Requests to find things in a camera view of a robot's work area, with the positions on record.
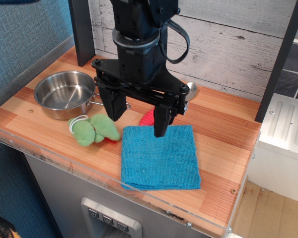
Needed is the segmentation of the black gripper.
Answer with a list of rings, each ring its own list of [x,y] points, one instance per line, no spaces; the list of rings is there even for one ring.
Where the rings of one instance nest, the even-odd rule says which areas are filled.
[[[107,115],[117,121],[131,97],[155,106],[154,135],[164,137],[175,116],[185,114],[189,88],[166,68],[167,41],[117,43],[118,59],[96,59],[96,82]]]

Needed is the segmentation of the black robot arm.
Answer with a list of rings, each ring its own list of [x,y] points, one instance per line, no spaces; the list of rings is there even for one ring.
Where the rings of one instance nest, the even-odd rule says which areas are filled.
[[[166,68],[168,29],[189,36],[175,23],[176,0],[114,0],[112,39],[117,59],[96,59],[96,84],[108,116],[117,121],[127,109],[126,98],[154,105],[154,134],[163,137],[178,114],[185,114],[189,88]]]

